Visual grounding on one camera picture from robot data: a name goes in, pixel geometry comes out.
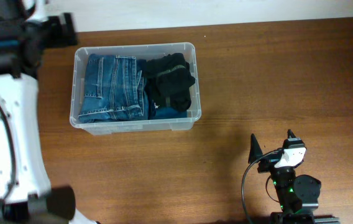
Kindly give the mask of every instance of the jeans pocket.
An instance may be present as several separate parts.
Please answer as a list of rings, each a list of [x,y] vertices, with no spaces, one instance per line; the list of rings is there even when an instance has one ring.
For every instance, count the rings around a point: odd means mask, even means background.
[[[103,61],[104,57],[95,54],[90,55],[85,72],[84,96],[103,97]]]

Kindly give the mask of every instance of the wood grain surface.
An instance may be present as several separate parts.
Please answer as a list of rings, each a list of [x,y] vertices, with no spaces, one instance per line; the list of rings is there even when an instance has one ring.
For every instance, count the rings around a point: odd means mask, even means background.
[[[203,115],[192,130],[95,137],[70,125],[77,48],[172,42],[196,47]],[[250,134],[267,152],[290,128],[308,148],[297,175],[322,182],[315,214],[353,223],[353,18],[80,33],[79,46],[47,50],[39,74],[48,176],[74,188],[88,218],[244,222]],[[280,211],[267,177],[253,169],[246,180],[253,217]]]

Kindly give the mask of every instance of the blue denim jeans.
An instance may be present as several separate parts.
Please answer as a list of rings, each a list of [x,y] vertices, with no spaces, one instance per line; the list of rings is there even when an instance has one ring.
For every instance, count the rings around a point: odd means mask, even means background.
[[[79,120],[92,123],[148,119],[145,84],[135,57],[90,55]]]

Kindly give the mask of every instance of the white wall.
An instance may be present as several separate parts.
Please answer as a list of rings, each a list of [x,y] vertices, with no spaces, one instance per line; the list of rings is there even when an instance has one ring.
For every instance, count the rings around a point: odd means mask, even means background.
[[[352,17],[353,0],[50,0],[78,31]]]

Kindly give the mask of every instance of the black garment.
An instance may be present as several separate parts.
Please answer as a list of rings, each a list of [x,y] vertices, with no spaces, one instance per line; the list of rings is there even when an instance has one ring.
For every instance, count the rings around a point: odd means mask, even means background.
[[[196,79],[190,74],[190,66],[183,54],[175,53],[161,59],[149,60],[143,66],[144,77],[148,79],[150,97],[156,105],[177,111],[186,111],[191,105],[189,87]]]

